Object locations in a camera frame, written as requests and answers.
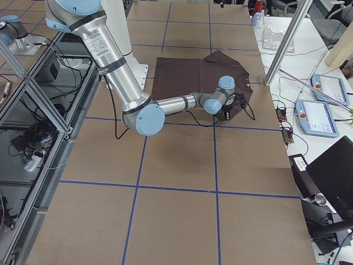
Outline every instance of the cloth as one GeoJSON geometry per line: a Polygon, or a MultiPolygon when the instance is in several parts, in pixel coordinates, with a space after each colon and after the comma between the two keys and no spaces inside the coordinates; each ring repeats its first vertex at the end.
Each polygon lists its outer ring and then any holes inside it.
{"type": "MultiPolygon", "coordinates": [[[[222,76],[232,76],[236,83],[234,91],[244,94],[247,102],[250,101],[253,90],[249,73],[239,62],[220,51],[203,59],[157,58],[151,96],[153,100],[160,100],[192,92],[212,93],[222,76]]],[[[234,106],[231,118],[241,110],[240,106],[234,106]]]]}

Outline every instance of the dark brown cloth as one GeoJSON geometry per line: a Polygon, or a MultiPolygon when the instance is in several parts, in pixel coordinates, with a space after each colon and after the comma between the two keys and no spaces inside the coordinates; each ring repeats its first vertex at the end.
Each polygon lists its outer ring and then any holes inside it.
{"type": "MultiPolygon", "coordinates": [[[[247,102],[253,90],[249,83],[249,73],[236,60],[220,51],[215,51],[203,59],[157,58],[154,74],[152,99],[160,100],[188,95],[192,92],[212,93],[218,87],[222,76],[232,76],[236,83],[235,92],[245,95],[247,102]]],[[[231,111],[234,117],[240,106],[231,111]]]]}

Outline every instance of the red object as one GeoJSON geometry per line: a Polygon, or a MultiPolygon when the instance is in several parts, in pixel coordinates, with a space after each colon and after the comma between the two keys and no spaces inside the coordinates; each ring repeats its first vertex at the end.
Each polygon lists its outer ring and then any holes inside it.
{"type": "Polygon", "coordinates": [[[254,14],[256,14],[257,12],[261,13],[261,11],[263,10],[263,7],[264,7],[264,1],[257,0],[252,16],[254,16],[254,14]]]}

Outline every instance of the blue cap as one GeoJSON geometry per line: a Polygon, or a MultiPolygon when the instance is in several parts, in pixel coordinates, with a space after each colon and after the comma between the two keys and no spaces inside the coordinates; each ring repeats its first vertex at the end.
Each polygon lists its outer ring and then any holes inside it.
{"type": "Polygon", "coordinates": [[[45,18],[45,20],[46,20],[46,25],[48,26],[48,28],[55,29],[55,30],[62,31],[62,32],[67,32],[67,33],[71,32],[71,30],[68,28],[67,25],[58,23],[56,21],[53,21],[53,20],[50,20],[47,18],[45,18]]]}
{"type": "Polygon", "coordinates": [[[216,99],[210,98],[204,103],[204,110],[212,115],[215,115],[222,108],[222,103],[216,99]]]}
{"type": "Polygon", "coordinates": [[[164,111],[157,104],[150,104],[140,110],[136,118],[136,130],[142,135],[155,135],[165,121],[164,111]]]}
{"type": "Polygon", "coordinates": [[[16,15],[6,15],[2,17],[1,20],[4,22],[21,22],[19,17],[17,17],[16,15]]]}
{"type": "Polygon", "coordinates": [[[222,76],[218,82],[218,86],[223,89],[233,89],[236,87],[234,78],[231,76],[222,76]]]}
{"type": "Polygon", "coordinates": [[[2,40],[5,46],[9,46],[12,43],[12,39],[10,39],[9,37],[1,33],[0,33],[0,40],[2,40]]]}
{"type": "Polygon", "coordinates": [[[57,4],[75,15],[91,15],[100,8],[101,0],[56,0],[57,4]]]}

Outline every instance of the white mounting plate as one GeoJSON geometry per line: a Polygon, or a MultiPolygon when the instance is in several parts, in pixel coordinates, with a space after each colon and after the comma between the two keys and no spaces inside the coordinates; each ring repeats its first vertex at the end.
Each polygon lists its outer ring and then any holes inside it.
{"type": "MultiPolygon", "coordinates": [[[[34,43],[43,43],[46,41],[45,37],[40,37],[40,36],[33,36],[31,35],[32,40],[34,43]]],[[[10,51],[13,55],[29,55],[29,56],[34,56],[37,54],[39,49],[42,47],[42,45],[34,45],[31,49],[28,49],[27,51],[20,50],[16,43],[12,44],[10,47],[10,51]]]]}
{"type": "Polygon", "coordinates": [[[141,90],[143,90],[145,88],[145,84],[146,84],[148,65],[140,64],[140,67],[142,68],[143,76],[135,76],[135,78],[136,78],[138,84],[140,85],[141,90]]]}

